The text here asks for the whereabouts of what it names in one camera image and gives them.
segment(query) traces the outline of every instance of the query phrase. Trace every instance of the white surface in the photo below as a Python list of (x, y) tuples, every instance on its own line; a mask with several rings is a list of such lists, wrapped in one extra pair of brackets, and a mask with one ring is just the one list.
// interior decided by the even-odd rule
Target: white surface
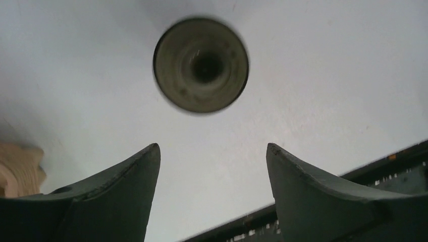
[[(152, 76), (163, 31), (217, 16), (251, 59), (209, 116)], [(419, 1), (2, 0), (0, 138), (46, 152), (43, 191), (158, 142), (146, 241), (175, 241), (273, 202), (268, 142), (335, 174), (428, 137), (428, 5)]]

